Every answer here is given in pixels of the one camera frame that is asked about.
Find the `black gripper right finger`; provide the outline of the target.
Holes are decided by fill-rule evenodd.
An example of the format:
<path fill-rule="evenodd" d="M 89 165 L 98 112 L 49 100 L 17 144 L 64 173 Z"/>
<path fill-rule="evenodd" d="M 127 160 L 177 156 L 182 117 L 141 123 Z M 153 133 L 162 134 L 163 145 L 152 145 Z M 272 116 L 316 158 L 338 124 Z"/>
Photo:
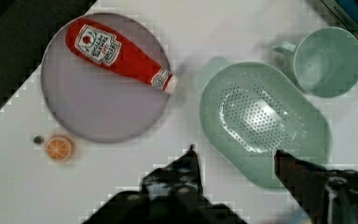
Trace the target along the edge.
<path fill-rule="evenodd" d="M 358 224 L 358 171 L 326 169 L 278 150 L 274 172 L 312 224 Z"/>

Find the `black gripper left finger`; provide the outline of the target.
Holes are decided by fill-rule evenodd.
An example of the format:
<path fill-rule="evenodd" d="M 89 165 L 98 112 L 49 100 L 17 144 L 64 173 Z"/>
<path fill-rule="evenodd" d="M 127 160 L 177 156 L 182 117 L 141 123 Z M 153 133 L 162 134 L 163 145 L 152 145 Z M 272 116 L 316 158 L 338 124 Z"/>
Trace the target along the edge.
<path fill-rule="evenodd" d="M 141 181 L 141 193 L 151 202 L 201 202 L 204 200 L 200 163 L 195 145 L 170 164 L 149 173 Z"/>

